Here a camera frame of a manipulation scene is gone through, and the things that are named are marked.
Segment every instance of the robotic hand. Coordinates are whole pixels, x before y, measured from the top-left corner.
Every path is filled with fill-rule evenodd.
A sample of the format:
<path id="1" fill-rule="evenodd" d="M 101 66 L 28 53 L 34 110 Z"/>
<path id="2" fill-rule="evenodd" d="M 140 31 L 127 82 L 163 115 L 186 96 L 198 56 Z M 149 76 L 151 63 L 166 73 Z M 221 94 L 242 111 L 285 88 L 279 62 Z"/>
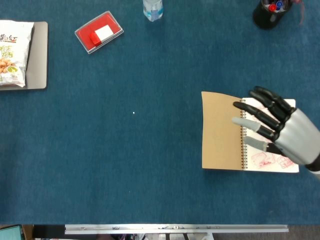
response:
<path id="1" fill-rule="evenodd" d="M 299 109 L 291 107 L 282 97 L 263 87 L 256 86 L 250 96 L 268 108 L 277 119 L 244 102 L 235 101 L 233 105 L 254 115 L 261 123 L 243 118 L 233 118 L 235 124 L 251 129 L 273 143 L 245 138 L 245 143 L 253 147 L 264 146 L 266 152 L 282 154 L 294 163 L 305 165 L 320 179 L 320 132 L 310 119 Z"/>

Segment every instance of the pen holder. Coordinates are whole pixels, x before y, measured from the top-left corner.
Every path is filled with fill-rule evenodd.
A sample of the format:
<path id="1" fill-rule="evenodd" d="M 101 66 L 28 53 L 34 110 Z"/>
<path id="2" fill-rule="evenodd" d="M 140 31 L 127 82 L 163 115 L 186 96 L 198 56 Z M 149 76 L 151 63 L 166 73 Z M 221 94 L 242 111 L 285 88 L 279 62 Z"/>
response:
<path id="1" fill-rule="evenodd" d="M 264 2 L 268 2 L 265 0 L 261 0 L 253 11 L 253 21 L 254 23 L 262 29 L 272 29 L 274 28 L 280 21 L 280 19 L 288 12 L 292 6 L 291 0 L 287 0 L 288 4 L 282 6 L 281 11 L 278 11 L 277 4 L 283 2 L 281 0 L 277 1 L 276 4 L 264 4 Z"/>

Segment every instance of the metal edge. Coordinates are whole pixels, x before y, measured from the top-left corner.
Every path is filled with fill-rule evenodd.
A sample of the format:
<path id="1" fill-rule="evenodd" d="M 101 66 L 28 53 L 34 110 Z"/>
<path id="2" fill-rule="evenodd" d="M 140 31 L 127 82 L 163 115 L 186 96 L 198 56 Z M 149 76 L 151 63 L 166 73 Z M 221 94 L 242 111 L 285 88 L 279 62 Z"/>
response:
<path id="1" fill-rule="evenodd" d="M 288 225 L 275 224 L 67 224 L 66 235 L 178 234 L 178 233 L 286 233 Z"/>
<path id="2" fill-rule="evenodd" d="M 46 24 L 46 62 L 45 62 L 45 86 L 43 88 L 38 89 L 46 89 L 48 87 L 48 58 L 49 58 L 49 24 L 46 21 L 40 21 L 38 23 L 45 23 Z"/>

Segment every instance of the black cup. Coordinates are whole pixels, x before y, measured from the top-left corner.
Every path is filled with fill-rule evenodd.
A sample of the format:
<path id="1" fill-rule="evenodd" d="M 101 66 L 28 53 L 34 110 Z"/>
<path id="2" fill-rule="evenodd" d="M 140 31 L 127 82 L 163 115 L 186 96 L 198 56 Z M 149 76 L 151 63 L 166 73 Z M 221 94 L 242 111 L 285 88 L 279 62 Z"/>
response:
<path id="1" fill-rule="evenodd" d="M 288 10 L 291 8 L 291 1 L 289 0 L 288 9 L 283 12 L 272 12 L 269 11 L 265 5 L 263 4 L 263 0 L 261 0 L 253 11 L 253 21 L 254 23 L 262 29 L 272 29 L 274 28 L 280 21 L 280 19 L 286 14 Z"/>

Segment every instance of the white label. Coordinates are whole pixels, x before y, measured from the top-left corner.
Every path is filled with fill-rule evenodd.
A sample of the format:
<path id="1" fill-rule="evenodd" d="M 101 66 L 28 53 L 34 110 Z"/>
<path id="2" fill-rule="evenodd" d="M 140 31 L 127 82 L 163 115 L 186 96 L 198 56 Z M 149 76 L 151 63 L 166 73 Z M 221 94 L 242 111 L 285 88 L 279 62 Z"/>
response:
<path id="1" fill-rule="evenodd" d="M 101 42 L 112 36 L 114 33 L 112 32 L 111 28 L 109 25 L 105 25 L 98 30 L 95 30 L 96 35 L 100 39 Z"/>

